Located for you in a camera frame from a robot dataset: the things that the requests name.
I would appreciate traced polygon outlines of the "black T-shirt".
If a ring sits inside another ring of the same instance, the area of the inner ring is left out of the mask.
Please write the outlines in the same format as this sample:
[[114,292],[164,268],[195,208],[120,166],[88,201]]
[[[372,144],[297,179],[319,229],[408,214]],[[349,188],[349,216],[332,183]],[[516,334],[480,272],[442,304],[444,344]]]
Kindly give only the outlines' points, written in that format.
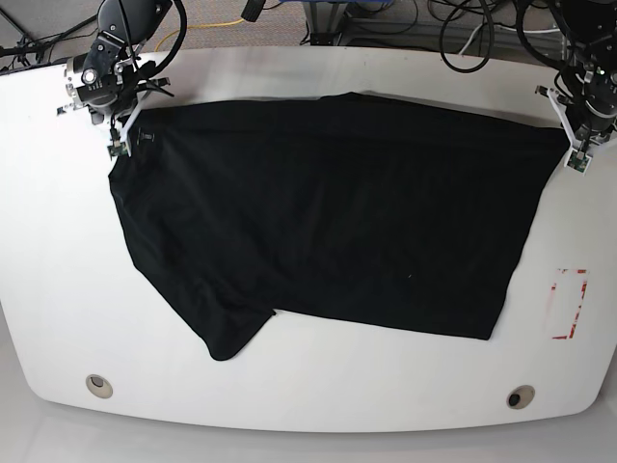
[[135,267],[227,361],[283,310],[487,340],[568,141],[370,96],[146,110],[109,175]]

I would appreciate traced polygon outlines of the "black tripod leg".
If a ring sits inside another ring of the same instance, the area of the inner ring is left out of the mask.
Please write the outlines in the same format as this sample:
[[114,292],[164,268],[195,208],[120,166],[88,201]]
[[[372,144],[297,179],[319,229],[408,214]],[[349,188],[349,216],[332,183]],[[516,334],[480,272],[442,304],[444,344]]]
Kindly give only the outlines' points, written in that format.
[[45,26],[45,10],[40,10],[39,4],[30,1],[25,3],[2,2],[1,11],[2,47],[17,47],[24,34],[31,39],[46,37],[48,30]]

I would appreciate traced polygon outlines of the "red tape rectangle marking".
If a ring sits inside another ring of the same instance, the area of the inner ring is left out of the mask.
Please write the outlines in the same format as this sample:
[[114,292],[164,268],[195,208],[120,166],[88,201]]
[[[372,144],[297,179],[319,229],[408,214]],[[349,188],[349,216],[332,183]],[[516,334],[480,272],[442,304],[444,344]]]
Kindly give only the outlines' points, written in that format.
[[550,288],[546,319],[552,340],[569,340],[574,336],[589,276],[587,269],[557,270]]

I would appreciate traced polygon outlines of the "grey metal stand base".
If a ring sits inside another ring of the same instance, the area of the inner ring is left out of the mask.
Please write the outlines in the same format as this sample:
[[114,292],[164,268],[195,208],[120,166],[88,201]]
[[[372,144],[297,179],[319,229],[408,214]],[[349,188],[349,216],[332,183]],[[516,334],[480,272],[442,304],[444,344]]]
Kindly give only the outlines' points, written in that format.
[[359,14],[371,17],[387,9],[391,1],[301,1],[306,21],[306,36],[300,44],[334,45],[344,30],[346,17]]

